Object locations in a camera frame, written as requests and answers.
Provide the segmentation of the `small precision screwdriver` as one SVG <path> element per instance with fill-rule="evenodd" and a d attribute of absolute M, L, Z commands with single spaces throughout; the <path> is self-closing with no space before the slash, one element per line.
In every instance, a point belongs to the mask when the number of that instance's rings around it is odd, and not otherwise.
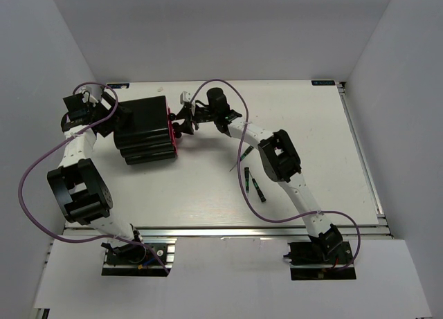
<path fill-rule="evenodd" d="M 250 169 L 249 167 L 244 168 L 244 181 L 245 181 L 245 191 L 248 194 L 249 193 L 249 181 L 250 181 Z"/>
<path fill-rule="evenodd" d="M 248 146 L 244 152 L 240 155 L 239 160 L 243 161 L 252 151 L 254 150 L 254 147 L 252 145 Z M 236 168 L 236 166 L 238 165 L 238 162 L 236 161 L 234 166 L 232 166 L 232 168 L 230 169 L 230 172 Z"/>
<path fill-rule="evenodd" d="M 259 196 L 259 199 L 262 203 L 266 202 L 266 197 L 263 193 L 263 191 L 261 190 L 260 186 L 258 185 L 257 181 L 255 180 L 255 178 L 252 178 L 252 182 L 254 185 L 254 188 L 257 192 L 257 195 Z"/>

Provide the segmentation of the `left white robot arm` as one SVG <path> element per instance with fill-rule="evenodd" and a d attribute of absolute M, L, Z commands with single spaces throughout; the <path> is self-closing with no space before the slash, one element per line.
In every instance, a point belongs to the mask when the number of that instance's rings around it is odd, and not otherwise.
<path fill-rule="evenodd" d="M 116 238 L 110 241 L 111 247 L 123 246 L 123 255 L 138 263 L 145 258 L 146 245 L 133 225 L 111 211 L 111 193 L 92 161 L 97 137 L 122 129 L 131 120 L 132 111 L 107 92 L 96 98 L 86 87 L 63 101 L 67 113 L 61 128 L 69 142 L 57 169 L 47 174 L 55 199 L 69 223 L 89 226 Z"/>

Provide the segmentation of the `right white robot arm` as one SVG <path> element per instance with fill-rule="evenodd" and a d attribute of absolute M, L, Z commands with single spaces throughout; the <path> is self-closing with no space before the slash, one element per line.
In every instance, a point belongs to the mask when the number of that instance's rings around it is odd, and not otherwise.
<path fill-rule="evenodd" d="M 302 175 L 301 159 L 288 133 L 282 129 L 267 131 L 252 124 L 247 115 L 231 109 L 224 91 L 218 87 L 209 89 L 207 98 L 204 104 L 195 102 L 185 91 L 181 93 L 181 110 L 172 119 L 183 122 L 173 124 L 174 134 L 193 135 L 199 124 L 212 122 L 222 134 L 256 149 L 265 174 L 284 190 L 301 216 L 313 244 L 313 256 L 319 262 L 330 262 L 336 257 L 343 237 L 308 188 Z"/>

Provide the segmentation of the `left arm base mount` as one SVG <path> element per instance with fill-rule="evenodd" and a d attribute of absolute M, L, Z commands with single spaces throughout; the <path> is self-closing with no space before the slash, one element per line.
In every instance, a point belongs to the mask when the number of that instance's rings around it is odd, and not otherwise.
<path fill-rule="evenodd" d="M 105 277 L 167 277 L 170 272 L 167 243 L 136 246 L 102 243 L 105 249 L 101 275 Z"/>

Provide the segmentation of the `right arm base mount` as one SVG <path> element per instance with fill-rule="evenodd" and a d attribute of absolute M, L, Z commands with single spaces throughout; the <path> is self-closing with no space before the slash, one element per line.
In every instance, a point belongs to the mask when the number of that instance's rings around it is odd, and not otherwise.
<path fill-rule="evenodd" d="M 283 255 L 293 281 L 356 280 L 352 259 L 353 252 L 348 241 L 327 257 L 312 242 L 293 241 L 288 243 L 288 252 Z"/>

